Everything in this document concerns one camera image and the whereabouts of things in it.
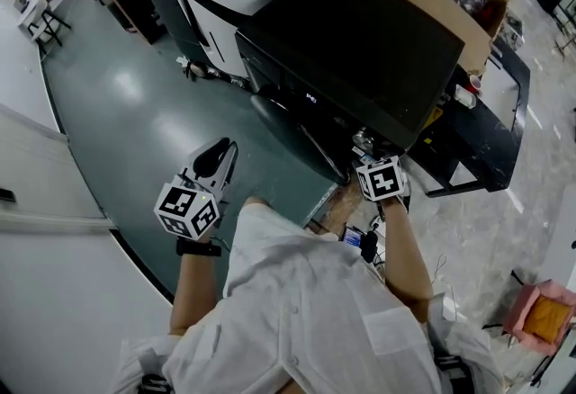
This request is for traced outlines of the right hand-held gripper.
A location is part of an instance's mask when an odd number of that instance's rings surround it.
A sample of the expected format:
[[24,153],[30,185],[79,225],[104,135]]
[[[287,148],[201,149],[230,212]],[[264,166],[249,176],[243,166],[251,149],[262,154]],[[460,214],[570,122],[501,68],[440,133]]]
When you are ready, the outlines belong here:
[[362,195],[371,202],[396,199],[410,209],[410,181],[398,156],[375,161],[362,157],[355,162],[355,172]]

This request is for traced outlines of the white folding chair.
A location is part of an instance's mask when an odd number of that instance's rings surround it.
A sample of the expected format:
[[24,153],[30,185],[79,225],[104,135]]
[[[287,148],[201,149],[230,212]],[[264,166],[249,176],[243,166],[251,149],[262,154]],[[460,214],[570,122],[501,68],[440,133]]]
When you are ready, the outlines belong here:
[[59,38],[61,27],[72,30],[68,23],[51,10],[48,0],[33,0],[19,18],[17,27],[24,30],[42,53],[45,52],[47,42],[55,41],[59,46],[62,45]]

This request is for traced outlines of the person's left forearm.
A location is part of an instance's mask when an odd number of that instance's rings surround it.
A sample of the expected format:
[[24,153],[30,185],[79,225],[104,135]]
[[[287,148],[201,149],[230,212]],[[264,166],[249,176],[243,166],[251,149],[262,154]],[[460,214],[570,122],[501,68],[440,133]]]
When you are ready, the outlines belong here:
[[[207,243],[208,234],[198,242]],[[183,255],[170,317],[171,336],[183,336],[217,304],[214,257]]]

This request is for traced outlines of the person's white shirt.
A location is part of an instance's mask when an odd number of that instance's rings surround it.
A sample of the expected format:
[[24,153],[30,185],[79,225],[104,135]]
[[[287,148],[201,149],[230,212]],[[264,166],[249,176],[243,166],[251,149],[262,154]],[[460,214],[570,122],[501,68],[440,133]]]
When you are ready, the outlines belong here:
[[418,322],[357,247],[246,200],[215,308],[126,342],[107,394],[504,394],[488,337]]

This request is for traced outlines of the black metal table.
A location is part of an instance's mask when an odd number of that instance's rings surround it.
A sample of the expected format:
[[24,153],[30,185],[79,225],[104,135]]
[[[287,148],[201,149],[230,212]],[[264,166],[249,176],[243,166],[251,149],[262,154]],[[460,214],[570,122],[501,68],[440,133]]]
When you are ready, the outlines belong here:
[[526,127],[530,69],[501,37],[489,62],[496,73],[482,76],[476,105],[448,100],[408,152],[440,184],[425,192],[429,198],[509,187]]

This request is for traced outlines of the person's right forearm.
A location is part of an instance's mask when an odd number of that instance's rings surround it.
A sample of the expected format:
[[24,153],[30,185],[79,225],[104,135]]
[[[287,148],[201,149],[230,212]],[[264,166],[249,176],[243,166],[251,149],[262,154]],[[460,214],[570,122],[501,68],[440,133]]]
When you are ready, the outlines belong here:
[[428,321],[433,286],[408,213],[396,198],[381,201],[385,220],[384,281],[420,323]]

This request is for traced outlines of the white plastic container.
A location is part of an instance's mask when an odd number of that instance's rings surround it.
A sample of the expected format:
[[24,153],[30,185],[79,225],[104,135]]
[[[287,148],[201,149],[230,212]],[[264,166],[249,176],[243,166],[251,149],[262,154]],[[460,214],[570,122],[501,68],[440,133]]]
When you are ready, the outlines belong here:
[[455,86],[454,99],[468,109],[473,109],[477,104],[476,95],[461,85]]

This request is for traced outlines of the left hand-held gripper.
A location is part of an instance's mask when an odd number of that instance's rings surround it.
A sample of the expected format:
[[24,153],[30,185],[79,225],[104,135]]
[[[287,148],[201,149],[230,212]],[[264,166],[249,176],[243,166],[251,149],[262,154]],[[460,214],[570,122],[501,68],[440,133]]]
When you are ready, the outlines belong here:
[[154,214],[166,232],[197,241],[221,222],[227,204],[223,195],[238,153],[235,141],[220,138],[188,157],[172,182],[164,184],[154,206]]

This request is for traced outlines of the black appliance with knob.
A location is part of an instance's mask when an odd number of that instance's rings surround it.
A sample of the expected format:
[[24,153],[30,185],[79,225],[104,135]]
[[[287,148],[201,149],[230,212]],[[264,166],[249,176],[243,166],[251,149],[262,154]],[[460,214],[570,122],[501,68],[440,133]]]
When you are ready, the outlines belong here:
[[408,0],[274,0],[236,41],[262,122],[336,184],[349,181],[362,127],[374,157],[412,147],[464,48]]

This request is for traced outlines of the black wristband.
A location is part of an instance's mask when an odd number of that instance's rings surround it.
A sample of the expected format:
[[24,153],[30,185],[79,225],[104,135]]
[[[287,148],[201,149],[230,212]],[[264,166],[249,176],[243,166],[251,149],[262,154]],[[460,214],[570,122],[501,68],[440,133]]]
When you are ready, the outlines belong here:
[[220,257],[221,247],[215,246],[210,240],[205,242],[193,241],[186,237],[178,237],[176,241],[176,253],[179,256],[196,255],[207,257]]

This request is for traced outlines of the black chest device with screen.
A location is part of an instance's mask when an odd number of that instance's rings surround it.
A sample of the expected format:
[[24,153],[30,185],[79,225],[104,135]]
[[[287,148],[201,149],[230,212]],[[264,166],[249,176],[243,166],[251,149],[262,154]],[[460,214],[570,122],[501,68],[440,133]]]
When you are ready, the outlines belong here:
[[374,262],[378,244],[378,236],[374,228],[363,231],[357,227],[345,225],[339,240],[350,246],[358,247],[362,258],[367,263],[372,264]]

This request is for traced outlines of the yellow cushion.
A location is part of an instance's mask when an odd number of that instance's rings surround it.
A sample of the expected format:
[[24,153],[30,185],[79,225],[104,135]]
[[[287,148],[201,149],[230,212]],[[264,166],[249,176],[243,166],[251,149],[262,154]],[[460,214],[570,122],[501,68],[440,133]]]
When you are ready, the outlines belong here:
[[571,316],[571,306],[540,295],[526,315],[523,331],[554,344]]

